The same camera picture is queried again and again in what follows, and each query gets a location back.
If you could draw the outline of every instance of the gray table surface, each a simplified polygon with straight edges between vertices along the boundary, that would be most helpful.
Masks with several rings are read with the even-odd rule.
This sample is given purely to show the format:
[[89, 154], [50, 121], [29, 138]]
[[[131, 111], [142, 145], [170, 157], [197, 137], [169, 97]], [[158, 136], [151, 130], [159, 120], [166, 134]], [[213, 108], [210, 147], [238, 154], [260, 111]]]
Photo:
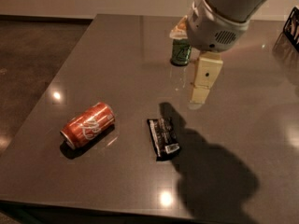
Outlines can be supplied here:
[[[298, 223], [299, 59], [280, 36], [284, 22], [253, 21], [223, 52], [206, 104], [193, 111], [194, 66], [169, 62], [168, 34], [178, 21], [95, 18], [1, 157], [0, 200]], [[113, 108], [115, 129], [71, 156], [59, 131], [98, 101]], [[161, 116], [173, 118], [182, 147], [166, 162], [156, 162], [146, 122]]]

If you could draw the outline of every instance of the can lid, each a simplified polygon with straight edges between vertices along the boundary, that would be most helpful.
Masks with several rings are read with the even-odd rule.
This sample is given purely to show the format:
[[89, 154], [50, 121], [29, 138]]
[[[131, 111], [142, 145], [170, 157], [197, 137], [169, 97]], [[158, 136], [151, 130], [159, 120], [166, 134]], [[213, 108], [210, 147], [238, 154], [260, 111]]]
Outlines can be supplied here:
[[73, 142], [70, 140], [70, 138], [69, 138], [63, 131], [60, 131], [60, 134], [64, 137], [66, 143], [67, 143], [73, 150], [75, 150], [76, 147], [75, 147], [75, 145], [73, 144]]

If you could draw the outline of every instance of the black wrapper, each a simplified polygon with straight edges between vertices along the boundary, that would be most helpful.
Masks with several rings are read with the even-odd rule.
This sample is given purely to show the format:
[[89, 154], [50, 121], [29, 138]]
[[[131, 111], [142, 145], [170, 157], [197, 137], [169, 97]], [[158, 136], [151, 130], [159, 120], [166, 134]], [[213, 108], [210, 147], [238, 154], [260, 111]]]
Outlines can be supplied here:
[[168, 161], [180, 152], [171, 118], [148, 119], [148, 125], [157, 161]]

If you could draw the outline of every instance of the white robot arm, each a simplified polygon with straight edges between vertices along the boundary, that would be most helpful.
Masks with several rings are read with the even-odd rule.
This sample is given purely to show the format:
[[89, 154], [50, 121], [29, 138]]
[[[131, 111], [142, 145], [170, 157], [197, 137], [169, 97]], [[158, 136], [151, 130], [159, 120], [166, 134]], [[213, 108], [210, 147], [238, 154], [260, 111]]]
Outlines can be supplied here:
[[230, 49], [266, 0], [195, 0], [187, 18], [187, 36], [201, 51]]
[[188, 39], [192, 47], [201, 51], [195, 63], [191, 108], [197, 109], [206, 102], [223, 65], [220, 52], [230, 49], [247, 31], [251, 16], [265, 1], [195, 0], [177, 26], [180, 29], [184, 24], [186, 30], [177, 34], [172, 31], [170, 37]]

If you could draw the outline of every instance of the dark table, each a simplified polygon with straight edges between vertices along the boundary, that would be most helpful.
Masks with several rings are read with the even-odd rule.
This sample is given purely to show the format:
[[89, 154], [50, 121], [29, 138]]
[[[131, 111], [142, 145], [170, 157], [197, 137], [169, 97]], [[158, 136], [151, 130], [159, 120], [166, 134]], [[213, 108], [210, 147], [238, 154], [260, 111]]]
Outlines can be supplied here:
[[[223, 52], [206, 104], [190, 110], [199, 52], [186, 67], [170, 64], [178, 21], [96, 16], [0, 159], [3, 204], [298, 223], [299, 59], [280, 34], [284, 22], [253, 21]], [[113, 108], [115, 128], [71, 152], [59, 131], [98, 101]], [[165, 162], [155, 160], [147, 125], [161, 116], [173, 118], [182, 147]]]

